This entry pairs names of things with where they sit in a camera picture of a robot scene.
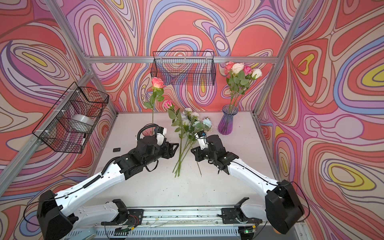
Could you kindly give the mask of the red pink rose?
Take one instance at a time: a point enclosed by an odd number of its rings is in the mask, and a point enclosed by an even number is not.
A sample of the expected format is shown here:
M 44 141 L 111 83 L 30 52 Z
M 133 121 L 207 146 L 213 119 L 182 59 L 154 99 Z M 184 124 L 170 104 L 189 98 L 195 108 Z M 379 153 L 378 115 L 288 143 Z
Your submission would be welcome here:
M 144 106 L 152 110 L 152 123 L 154 123 L 154 112 L 156 102 L 162 102 L 164 100 L 164 81 L 160 78 L 154 77 L 152 79 L 152 95 L 148 102 L 144 102 Z

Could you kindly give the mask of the magenta pink rose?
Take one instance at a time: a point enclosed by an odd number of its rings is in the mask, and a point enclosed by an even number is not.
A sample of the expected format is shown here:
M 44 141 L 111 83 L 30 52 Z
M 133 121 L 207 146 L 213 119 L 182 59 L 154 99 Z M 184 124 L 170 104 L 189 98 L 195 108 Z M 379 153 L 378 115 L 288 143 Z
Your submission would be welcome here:
M 239 82 L 237 83 L 238 95 L 236 98 L 236 102 L 238 102 L 241 99 L 242 95 L 244 95 L 246 91 L 249 89 L 249 87 L 251 86 L 251 83 L 253 81 L 252 68 L 249 66 L 245 66 L 244 69 L 238 73 L 238 80 L 239 80 Z

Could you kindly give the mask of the cream white rose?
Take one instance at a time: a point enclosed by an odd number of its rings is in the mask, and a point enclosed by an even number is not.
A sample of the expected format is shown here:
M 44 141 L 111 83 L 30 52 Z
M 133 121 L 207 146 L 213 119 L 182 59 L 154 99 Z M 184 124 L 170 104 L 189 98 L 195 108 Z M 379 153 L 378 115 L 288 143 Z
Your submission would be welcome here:
M 241 74 L 241 77 L 244 75 L 244 72 L 243 72 L 244 66 L 245 66 L 244 63 L 236 63 L 232 67 L 232 73 L 231 73 L 232 84 L 230 87 L 231 105 L 232 105 L 230 108 L 231 113 L 234 111 L 237 98 L 240 94 L 240 90 L 242 89 L 240 85 L 241 78 L 239 77 L 239 74 Z

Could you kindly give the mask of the salmon pink rose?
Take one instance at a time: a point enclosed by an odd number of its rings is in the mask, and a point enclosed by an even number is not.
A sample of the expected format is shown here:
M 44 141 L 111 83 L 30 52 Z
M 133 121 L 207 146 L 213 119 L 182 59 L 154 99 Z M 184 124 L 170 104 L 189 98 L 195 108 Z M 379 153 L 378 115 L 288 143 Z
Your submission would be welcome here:
M 233 93 L 233 88 L 232 88 L 232 85 L 233 85 L 232 67 L 234 64 L 235 64 L 234 62 L 227 62 L 226 66 L 225 66 L 225 74 L 227 75 L 226 81 L 227 81 L 227 84 L 229 86 L 229 91 L 230 91 L 230 96 L 231 96 L 228 113 L 230 113 L 232 111 L 232 108 L 233 108 L 232 104 L 233 104 L 233 99 L 234 99 L 234 93 Z

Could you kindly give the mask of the white green-tinged rose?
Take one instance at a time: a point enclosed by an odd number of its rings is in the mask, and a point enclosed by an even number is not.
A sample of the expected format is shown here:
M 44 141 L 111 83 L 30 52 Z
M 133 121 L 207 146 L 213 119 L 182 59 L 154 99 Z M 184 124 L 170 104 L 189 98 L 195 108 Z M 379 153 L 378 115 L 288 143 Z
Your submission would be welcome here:
M 262 71 L 258 68 L 254 68 L 252 69 L 252 78 L 253 78 L 253 81 L 251 83 L 251 85 L 253 84 L 254 81 L 256 81 L 258 78 L 260 78 L 262 76 Z

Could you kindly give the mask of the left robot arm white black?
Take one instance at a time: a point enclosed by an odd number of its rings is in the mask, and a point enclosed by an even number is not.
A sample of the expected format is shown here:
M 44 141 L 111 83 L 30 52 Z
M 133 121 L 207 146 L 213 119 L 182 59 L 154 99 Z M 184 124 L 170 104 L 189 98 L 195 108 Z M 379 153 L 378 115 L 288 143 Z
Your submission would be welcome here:
M 64 238 L 80 222 L 76 209 L 108 188 L 128 180 L 159 159 L 172 158 L 178 143 L 157 144 L 152 137 L 138 140 L 128 153 L 108 161 L 103 170 L 66 190 L 48 190 L 40 195 L 37 219 L 45 240 Z

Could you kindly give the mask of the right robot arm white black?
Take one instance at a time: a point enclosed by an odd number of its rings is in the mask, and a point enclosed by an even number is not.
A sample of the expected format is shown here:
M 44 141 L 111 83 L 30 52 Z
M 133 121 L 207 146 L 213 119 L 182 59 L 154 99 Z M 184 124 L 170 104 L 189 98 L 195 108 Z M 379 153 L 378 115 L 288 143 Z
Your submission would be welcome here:
M 218 171 L 241 180 L 265 200 L 267 221 L 281 234 L 304 216 L 305 210 L 291 182 L 269 178 L 247 165 L 236 154 L 228 152 L 218 135 L 195 134 L 199 146 L 191 150 L 196 162 L 207 160 Z

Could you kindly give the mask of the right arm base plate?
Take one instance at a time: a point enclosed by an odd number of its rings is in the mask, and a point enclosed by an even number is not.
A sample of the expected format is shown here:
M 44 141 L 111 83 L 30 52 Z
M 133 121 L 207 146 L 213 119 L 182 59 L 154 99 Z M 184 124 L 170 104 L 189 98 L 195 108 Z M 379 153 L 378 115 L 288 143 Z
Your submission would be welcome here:
M 240 208 L 222 208 L 221 213 L 217 215 L 224 224 L 254 224 L 258 226 L 263 222 L 261 219 L 248 218 Z

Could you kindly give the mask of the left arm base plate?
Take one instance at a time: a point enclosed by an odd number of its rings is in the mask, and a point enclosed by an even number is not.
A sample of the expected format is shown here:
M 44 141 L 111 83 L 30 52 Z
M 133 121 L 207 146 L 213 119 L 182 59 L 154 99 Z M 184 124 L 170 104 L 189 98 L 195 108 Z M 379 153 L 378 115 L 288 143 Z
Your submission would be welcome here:
M 102 226 L 129 226 L 137 227 L 142 224 L 144 209 L 128 209 L 118 215 L 110 222 L 101 222 Z

